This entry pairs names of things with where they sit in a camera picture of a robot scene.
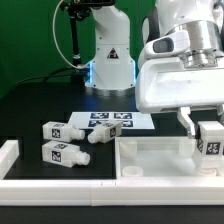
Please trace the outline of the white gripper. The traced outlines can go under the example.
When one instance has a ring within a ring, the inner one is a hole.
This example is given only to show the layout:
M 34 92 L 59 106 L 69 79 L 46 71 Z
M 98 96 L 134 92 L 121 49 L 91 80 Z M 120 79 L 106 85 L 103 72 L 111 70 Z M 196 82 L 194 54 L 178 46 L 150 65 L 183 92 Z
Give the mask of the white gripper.
M 185 30 L 148 42 L 142 49 L 135 88 L 136 107 L 142 113 L 177 110 L 177 119 L 189 138 L 195 137 L 191 110 L 217 107 L 224 125 L 224 57 L 215 67 L 186 68 L 180 58 L 190 49 Z

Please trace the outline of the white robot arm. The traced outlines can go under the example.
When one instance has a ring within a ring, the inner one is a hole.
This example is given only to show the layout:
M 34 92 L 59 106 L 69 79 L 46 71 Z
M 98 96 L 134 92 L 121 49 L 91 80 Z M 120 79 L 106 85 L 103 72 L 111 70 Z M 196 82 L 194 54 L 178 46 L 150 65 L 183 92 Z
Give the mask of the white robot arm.
M 95 55 L 86 88 L 108 95 L 135 91 L 144 114 L 175 112 L 190 136 L 190 113 L 224 117 L 224 0 L 153 0 L 130 32 L 116 0 L 67 0 L 70 17 L 94 19 Z

